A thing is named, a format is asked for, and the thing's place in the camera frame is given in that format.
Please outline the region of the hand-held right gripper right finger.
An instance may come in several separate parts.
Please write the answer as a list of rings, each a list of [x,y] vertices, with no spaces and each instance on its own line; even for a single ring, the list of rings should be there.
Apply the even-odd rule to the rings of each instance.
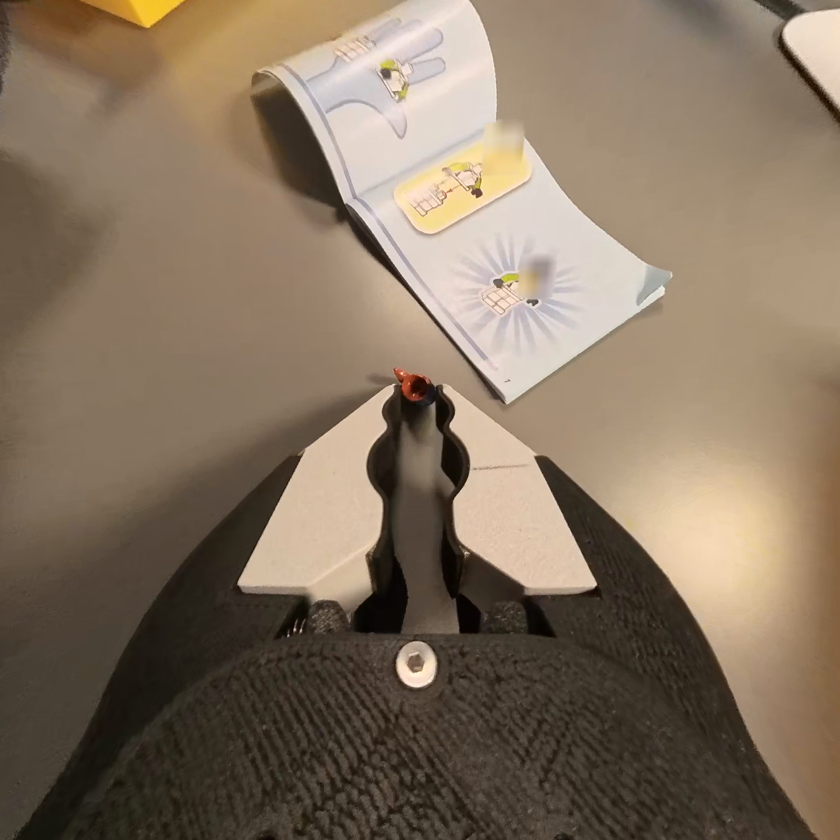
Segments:
[[[452,596],[579,595],[596,581],[540,468],[512,433],[449,385],[437,388],[445,503],[444,579]]]

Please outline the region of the wooden book stand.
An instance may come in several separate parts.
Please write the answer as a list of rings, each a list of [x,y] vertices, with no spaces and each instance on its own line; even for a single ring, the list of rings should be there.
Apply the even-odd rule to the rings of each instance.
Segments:
[[[780,50],[839,119],[839,2],[786,2]]]

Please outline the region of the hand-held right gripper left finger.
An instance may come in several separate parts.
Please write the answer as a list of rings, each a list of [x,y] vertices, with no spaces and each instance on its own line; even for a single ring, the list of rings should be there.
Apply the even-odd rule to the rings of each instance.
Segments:
[[[364,601],[373,594],[369,556],[379,541],[384,501],[369,471],[388,430],[389,385],[302,452],[238,578],[246,594],[310,601]]]

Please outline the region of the yellow plastic bin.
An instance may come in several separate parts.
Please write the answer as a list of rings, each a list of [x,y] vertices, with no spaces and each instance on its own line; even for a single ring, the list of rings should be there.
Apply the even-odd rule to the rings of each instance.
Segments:
[[[184,1],[82,1],[106,14],[136,25],[151,28],[184,4]]]

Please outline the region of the dark lego minifigure cap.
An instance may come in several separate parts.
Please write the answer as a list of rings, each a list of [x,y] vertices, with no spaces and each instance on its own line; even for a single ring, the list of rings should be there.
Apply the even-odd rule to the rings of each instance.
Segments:
[[[400,386],[402,399],[413,406],[430,406],[436,402],[437,387],[424,374],[405,371],[400,367],[393,369]]]

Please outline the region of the lego instruction booklet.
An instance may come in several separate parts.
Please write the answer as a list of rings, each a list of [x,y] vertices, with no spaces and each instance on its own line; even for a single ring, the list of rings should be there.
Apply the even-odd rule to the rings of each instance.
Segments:
[[[403,2],[252,77],[279,87],[347,214],[506,404],[665,293],[527,140],[491,161],[497,74],[471,2]]]

